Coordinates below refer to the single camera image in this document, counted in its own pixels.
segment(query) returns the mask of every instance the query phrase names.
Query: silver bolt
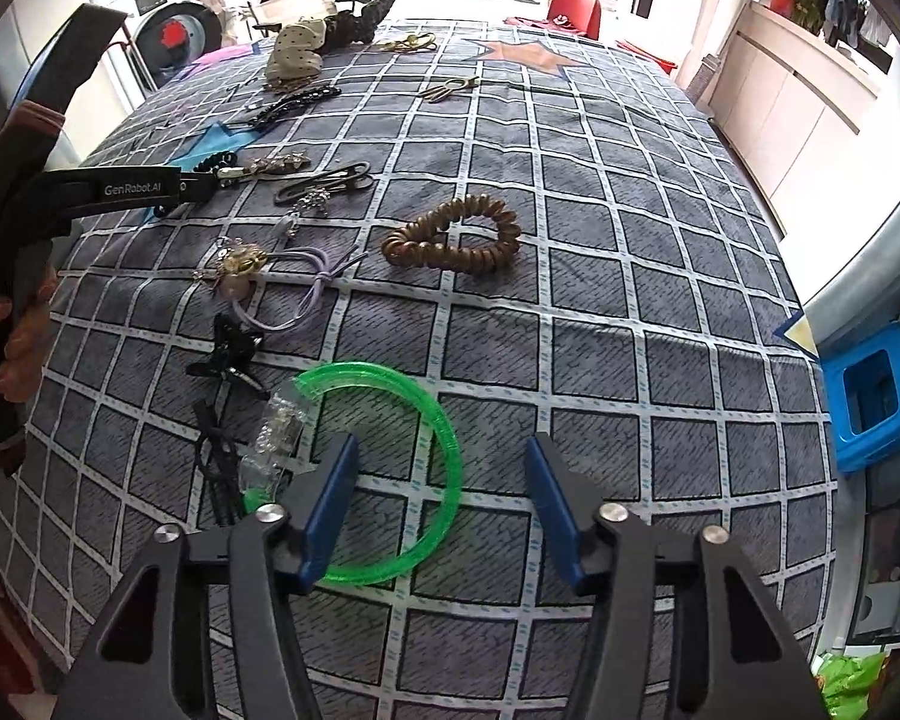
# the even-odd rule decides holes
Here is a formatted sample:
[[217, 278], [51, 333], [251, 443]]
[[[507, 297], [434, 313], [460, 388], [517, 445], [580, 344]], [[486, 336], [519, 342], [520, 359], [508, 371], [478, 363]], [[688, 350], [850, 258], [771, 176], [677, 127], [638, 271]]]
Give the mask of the silver bolt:
[[161, 544], [169, 544], [171, 541], [176, 541], [180, 538], [180, 533], [183, 533], [183, 531], [180, 530], [179, 525], [168, 522], [166, 525], [161, 525], [154, 531], [154, 541]]
[[618, 503], [605, 503], [600, 507], [600, 516], [607, 522], [623, 522], [629, 517], [626, 506]]
[[253, 513], [253, 516], [261, 522], [276, 522], [278, 519], [282, 519], [286, 513], [286, 510], [278, 503], [265, 503]]
[[719, 525], [707, 525], [703, 529], [703, 538], [711, 544], [725, 544], [730, 538], [730, 534]]

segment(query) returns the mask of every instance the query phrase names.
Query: checkered tablecloth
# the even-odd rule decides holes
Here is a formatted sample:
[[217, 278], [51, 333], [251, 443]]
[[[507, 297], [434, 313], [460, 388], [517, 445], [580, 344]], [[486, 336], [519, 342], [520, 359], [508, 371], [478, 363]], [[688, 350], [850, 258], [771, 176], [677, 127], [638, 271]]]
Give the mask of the checkered tablecloth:
[[[376, 178], [301, 229], [298, 245], [337, 253], [355, 242], [370, 257], [306, 327], [266, 339], [256, 374], [275, 385], [320, 361], [392, 365], [439, 396], [463, 447], [463, 505], [434, 557], [384, 586], [293, 601], [324, 716], [559, 717], [590, 606], [554, 576], [525, 497], [522, 443], [535, 431], [655, 523], [730, 528], [810, 651], [833, 560], [829, 420], [820, 372], [773, 336], [799, 306], [744, 178], [653, 64], [482, 23], [399, 23], [380, 37], [423, 29], [437, 33], [435, 52], [326, 57], [323, 77], [343, 94], [242, 152], [307, 151], [318, 170], [365, 160]], [[539, 42], [525, 54], [573, 61], [538, 71], [490, 58], [493, 42]], [[208, 122], [260, 97], [259, 81], [240, 84], [265, 58], [169, 84], [90, 164], [184, 153]], [[415, 96], [471, 74], [480, 87], [445, 103]], [[238, 440], [251, 437], [258, 402], [183, 372], [210, 348], [223, 307], [191, 274], [219, 235], [275, 244], [279, 186], [235, 186], [156, 223], [141, 212], [91, 220], [64, 266], [29, 458], [0, 489], [0, 569], [63, 666], [159, 523], [210, 522], [192, 466], [193, 400], [207, 397]], [[512, 269], [475, 279], [386, 264], [386, 231], [466, 191], [518, 213]], [[488, 234], [468, 220], [449, 240]], [[276, 265], [248, 309], [279, 322], [306, 282], [297, 264]], [[362, 437], [362, 475], [337, 561], [392, 556], [440, 498], [431, 432], [389, 397], [337, 392], [303, 435], [301, 466], [340, 429]], [[234, 716], [226, 591], [212, 602], [218, 703]], [[661, 591], [655, 609], [648, 720], [662, 712], [672, 597]]]

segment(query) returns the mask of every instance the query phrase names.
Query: yellow star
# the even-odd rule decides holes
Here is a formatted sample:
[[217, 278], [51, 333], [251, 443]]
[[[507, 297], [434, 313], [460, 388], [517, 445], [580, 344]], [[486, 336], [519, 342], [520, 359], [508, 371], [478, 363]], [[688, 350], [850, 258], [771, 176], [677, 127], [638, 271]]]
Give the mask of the yellow star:
[[565, 79], [564, 67], [586, 67], [583, 62], [552, 52], [540, 42], [501, 43], [495, 40], [473, 42], [487, 49], [486, 52], [474, 57], [475, 59], [482, 59], [485, 62], [516, 62], [548, 76], [560, 76]]

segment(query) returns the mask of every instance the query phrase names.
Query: chair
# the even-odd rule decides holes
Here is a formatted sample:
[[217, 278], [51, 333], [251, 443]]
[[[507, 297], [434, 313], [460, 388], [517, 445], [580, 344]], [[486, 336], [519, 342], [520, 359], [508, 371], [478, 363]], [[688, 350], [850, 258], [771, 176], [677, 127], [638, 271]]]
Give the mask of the chair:
[[547, 20], [567, 16], [576, 30], [590, 40], [600, 37], [600, 0], [550, 0]]
[[[566, 16], [569, 25], [561, 26], [554, 23], [557, 16]], [[546, 20], [509, 16], [504, 19], [504, 23], [514, 26], [536, 26], [551, 32], [583, 35], [591, 40], [599, 40], [600, 0], [550, 0]]]

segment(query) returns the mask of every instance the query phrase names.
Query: green bracelet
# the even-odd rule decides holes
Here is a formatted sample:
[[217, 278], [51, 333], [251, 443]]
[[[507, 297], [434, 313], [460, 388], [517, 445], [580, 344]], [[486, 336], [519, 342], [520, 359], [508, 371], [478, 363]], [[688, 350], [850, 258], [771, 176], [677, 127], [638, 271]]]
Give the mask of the green bracelet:
[[374, 362], [329, 362], [318, 365], [296, 377], [296, 386], [300, 394], [316, 400], [332, 389], [345, 386], [369, 386], [372, 389], [384, 389], [407, 401], [420, 412], [423, 420], [433, 428], [437, 443], [443, 450], [443, 462], [446, 465], [446, 487], [443, 500], [440, 501], [437, 514], [423, 533], [423, 538], [406, 552], [402, 552], [389, 560], [381, 560], [374, 565], [331, 565], [323, 580], [332, 584], [376, 584], [378, 581], [394, 579], [409, 573], [420, 565], [446, 537], [457, 516], [460, 507], [460, 496], [463, 490], [463, 460], [460, 445], [454, 435], [442, 406], [431, 394], [413, 379], [385, 365]]

